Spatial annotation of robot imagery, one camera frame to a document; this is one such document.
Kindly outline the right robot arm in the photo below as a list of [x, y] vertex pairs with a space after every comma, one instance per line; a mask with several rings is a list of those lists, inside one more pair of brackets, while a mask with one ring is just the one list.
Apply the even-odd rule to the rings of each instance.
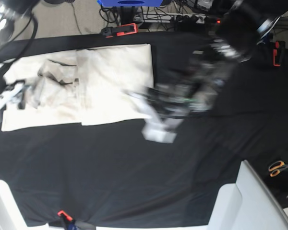
[[32, 10], [39, 3], [37, 0], [0, 0], [0, 52], [12, 42], [14, 34], [14, 24], [18, 19], [27, 17], [29, 22], [33, 22], [34, 28], [26, 46], [10, 63], [0, 67], [0, 94], [6, 87], [3, 80], [3, 75], [24, 55], [24, 52], [29, 48], [32, 41], [35, 39], [38, 29], [38, 22]]

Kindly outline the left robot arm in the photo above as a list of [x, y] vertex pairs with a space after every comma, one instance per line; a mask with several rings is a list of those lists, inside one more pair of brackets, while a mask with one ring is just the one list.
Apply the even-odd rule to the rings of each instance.
[[288, 114], [288, 50], [265, 37], [276, 22], [235, 0], [208, 37], [148, 35], [156, 84], [131, 98], [147, 126], [188, 118]]

